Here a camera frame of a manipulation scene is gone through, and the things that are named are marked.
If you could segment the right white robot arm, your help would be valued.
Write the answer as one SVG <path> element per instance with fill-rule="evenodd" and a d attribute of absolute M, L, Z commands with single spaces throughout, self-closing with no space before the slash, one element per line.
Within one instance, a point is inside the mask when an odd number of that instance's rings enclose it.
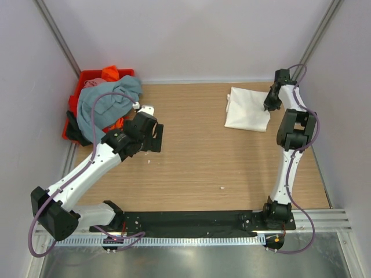
<path fill-rule="evenodd" d="M 282 151 L 279 171 L 261 215 L 263 226 L 278 229 L 292 219 L 294 179 L 303 152 L 315 136 L 317 115 L 302 103 L 298 83 L 291 79 L 290 69 L 275 71 L 274 83 L 263 105 L 269 112 L 285 109 L 276 137 Z"/>

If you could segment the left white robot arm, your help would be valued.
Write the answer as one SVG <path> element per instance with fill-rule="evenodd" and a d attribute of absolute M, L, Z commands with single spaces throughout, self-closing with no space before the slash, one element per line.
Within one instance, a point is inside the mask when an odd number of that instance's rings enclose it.
<path fill-rule="evenodd" d="M 42 209 L 39 223 L 56 240 L 68 238 L 76 229 L 100 226 L 118 231 L 124 222 L 123 211 L 112 201 L 92 206 L 77 203 L 105 173 L 140 151 L 160 152 L 163 125 L 154 117 L 154 107 L 144 105 L 122 130 L 109 131 L 90 154 L 72 172 L 47 189 L 31 192 L 32 212 Z"/>

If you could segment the white printed t-shirt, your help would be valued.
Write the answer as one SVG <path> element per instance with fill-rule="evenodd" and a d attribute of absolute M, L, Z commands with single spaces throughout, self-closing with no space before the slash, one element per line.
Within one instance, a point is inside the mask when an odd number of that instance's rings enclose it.
<path fill-rule="evenodd" d="M 224 127 L 232 129 L 266 132 L 271 119 L 264 109 L 268 93 L 232 87 L 227 94 Z"/>

